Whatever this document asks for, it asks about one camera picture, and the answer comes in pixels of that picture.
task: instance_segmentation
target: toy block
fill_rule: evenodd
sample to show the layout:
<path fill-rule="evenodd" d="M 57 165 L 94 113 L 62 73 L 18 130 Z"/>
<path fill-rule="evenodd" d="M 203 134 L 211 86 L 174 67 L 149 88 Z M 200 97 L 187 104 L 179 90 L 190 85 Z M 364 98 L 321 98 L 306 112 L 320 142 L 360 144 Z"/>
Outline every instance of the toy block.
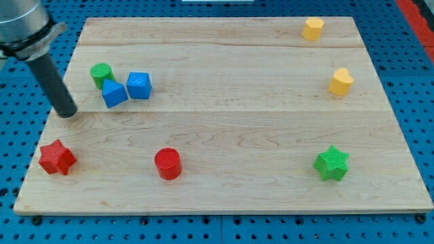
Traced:
<path fill-rule="evenodd" d="M 173 148 L 163 148 L 155 155 L 158 174 L 164 180 L 177 178 L 182 171 L 179 153 Z"/>
<path fill-rule="evenodd" d="M 127 89 L 130 98 L 149 99 L 152 85 L 148 73 L 131 72 L 127 80 Z"/>
<path fill-rule="evenodd" d="M 316 41 L 321 36 L 321 32 L 324 27 L 324 21 L 318 17 L 307 18 L 302 36 L 308 41 Z"/>
<path fill-rule="evenodd" d="M 69 167 L 77 162 L 72 152 L 57 139 L 48 146 L 41 146 L 39 164 L 48 174 L 67 175 Z"/>
<path fill-rule="evenodd" d="M 111 108 L 128 100 L 127 92 L 122 84 L 111 80 L 104 80 L 102 87 L 102 97 L 106 102 L 107 108 Z"/>
<path fill-rule="evenodd" d="M 98 89 L 102 89 L 104 86 L 104 80 L 106 79 L 116 81 L 111 71 L 110 65 L 105 63 L 93 65 L 93 67 L 90 69 L 90 75 L 92 76 L 92 79 L 94 80 Z"/>
<path fill-rule="evenodd" d="M 328 90 L 337 96 L 345 96 L 350 91 L 353 78 L 346 68 L 339 68 L 333 75 Z"/>
<path fill-rule="evenodd" d="M 331 145 L 326 152 L 318 155 L 313 167 L 319 171 L 321 180 L 342 180 L 348 172 L 347 159 L 349 154 L 339 151 Z"/>

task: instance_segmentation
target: green cylinder block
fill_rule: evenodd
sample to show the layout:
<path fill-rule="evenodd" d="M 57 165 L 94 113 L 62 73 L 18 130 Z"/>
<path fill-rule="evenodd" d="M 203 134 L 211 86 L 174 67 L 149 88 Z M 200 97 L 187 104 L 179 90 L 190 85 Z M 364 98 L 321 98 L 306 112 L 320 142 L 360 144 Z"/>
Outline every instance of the green cylinder block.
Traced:
<path fill-rule="evenodd" d="M 102 89 L 104 85 L 104 80 L 109 79 L 111 81 L 116 81 L 113 73 L 111 71 L 111 67 L 105 63 L 95 64 L 90 69 L 90 75 L 94 79 L 95 85 L 98 89 Z"/>

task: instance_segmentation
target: cube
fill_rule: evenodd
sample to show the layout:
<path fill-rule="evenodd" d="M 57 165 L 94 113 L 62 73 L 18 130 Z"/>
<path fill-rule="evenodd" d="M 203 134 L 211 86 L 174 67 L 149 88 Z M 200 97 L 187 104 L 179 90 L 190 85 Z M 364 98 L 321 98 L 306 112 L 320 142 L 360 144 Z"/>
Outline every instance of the cube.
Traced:
<path fill-rule="evenodd" d="M 102 97 L 106 102 L 107 108 L 111 108 L 128 100 L 124 86 L 108 79 L 104 80 L 104 85 L 102 86 Z"/>
<path fill-rule="evenodd" d="M 131 72 L 127 80 L 127 89 L 130 98 L 149 99 L 152 85 L 148 73 Z"/>

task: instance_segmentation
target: yellow hexagonal block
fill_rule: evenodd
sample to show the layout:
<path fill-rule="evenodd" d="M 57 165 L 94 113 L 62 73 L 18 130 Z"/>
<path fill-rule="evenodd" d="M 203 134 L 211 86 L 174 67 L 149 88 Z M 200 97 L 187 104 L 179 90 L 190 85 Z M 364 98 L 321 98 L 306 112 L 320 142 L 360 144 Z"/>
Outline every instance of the yellow hexagonal block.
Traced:
<path fill-rule="evenodd" d="M 350 91 L 353 78 L 346 68 L 339 68 L 333 75 L 328 90 L 338 96 L 345 96 Z"/>
<path fill-rule="evenodd" d="M 321 32 L 324 27 L 324 21 L 318 17 L 307 18 L 302 36 L 308 41 L 316 41 L 321 36 Z"/>

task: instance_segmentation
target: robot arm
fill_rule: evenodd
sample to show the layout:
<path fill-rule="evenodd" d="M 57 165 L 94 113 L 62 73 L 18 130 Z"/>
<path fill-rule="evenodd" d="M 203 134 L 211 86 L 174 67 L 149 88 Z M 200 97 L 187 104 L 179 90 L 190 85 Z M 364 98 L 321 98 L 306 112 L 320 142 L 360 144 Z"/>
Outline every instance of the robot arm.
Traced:
<path fill-rule="evenodd" d="M 62 118 L 73 116 L 77 106 L 48 51 L 65 30 L 65 23 L 55 23 L 41 0 L 0 1 L 0 58 L 25 61 Z"/>

